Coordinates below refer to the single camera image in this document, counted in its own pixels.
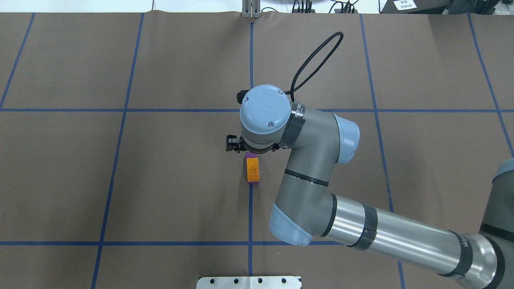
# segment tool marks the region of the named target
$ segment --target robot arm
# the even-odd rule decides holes
[[[480,234],[459,234],[327,192],[335,164],[349,162],[357,149],[354,122],[291,103],[272,85],[241,97],[242,136],[228,136],[227,151],[291,149],[269,221],[277,238],[306,246],[313,236],[326,237],[432,270],[465,288],[514,288],[514,159],[494,180],[487,225]]]

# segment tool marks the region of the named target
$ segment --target black wire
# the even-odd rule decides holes
[[[344,5],[344,12],[343,12],[343,10],[341,10],[340,13],[349,13],[347,11],[350,10],[350,4],[351,4],[350,1],[346,2],[346,5]]]
[[[341,3],[341,10],[343,10],[344,3],[343,3],[343,2],[341,2],[341,1],[335,1],[335,2],[332,4],[332,7],[330,7],[330,10],[328,11],[329,13],[330,13],[330,12],[332,12],[332,8],[333,8],[337,3]]]
[[[278,12],[278,11],[277,11],[275,8],[273,8],[273,7],[264,7],[263,9],[261,9],[261,12],[263,12],[262,10],[264,10],[264,9],[268,9],[268,8],[269,8],[269,9],[272,9],[272,10],[274,10],[274,11],[276,11],[276,12]]]
[[[337,41],[336,45],[334,45],[332,50],[330,50],[330,52],[327,54],[325,59],[323,59],[323,61],[320,63],[320,65],[318,65],[318,67],[302,83],[300,83],[300,85],[295,87],[298,77],[302,73],[303,69],[307,66],[307,64],[309,64],[309,62],[314,58],[314,56],[316,56],[316,54],[318,54],[318,52],[320,52],[332,39],[334,39],[337,36],[339,36],[339,40]],[[337,47],[339,47],[339,44],[341,44],[341,41],[343,41],[343,37],[344,37],[344,34],[343,34],[343,32],[340,32],[340,31],[332,34],[329,38],[327,38],[325,41],[323,41],[323,43],[321,43],[321,45],[318,46],[318,48],[316,48],[316,50],[314,50],[309,55],[309,57],[307,57],[305,62],[302,64],[302,66],[300,66],[300,68],[296,72],[295,77],[293,77],[293,79],[292,79],[291,90],[285,92],[285,94],[289,94],[291,96],[291,101],[293,101],[293,102],[295,101],[295,96],[294,96],[295,91],[299,90],[307,81],[309,81],[309,79],[311,79],[321,69],[323,64],[325,64],[325,62],[330,58],[330,56],[332,56],[334,51],[336,51]]]
[[[482,9],[482,13],[480,13],[480,14],[484,14],[485,8],[487,7],[487,2],[489,2],[489,0],[484,1],[484,8]]]
[[[291,9],[291,13],[295,10],[295,4],[298,3],[298,7],[300,7],[300,2],[298,2],[298,0],[295,0],[293,3],[292,3],[292,9]]]

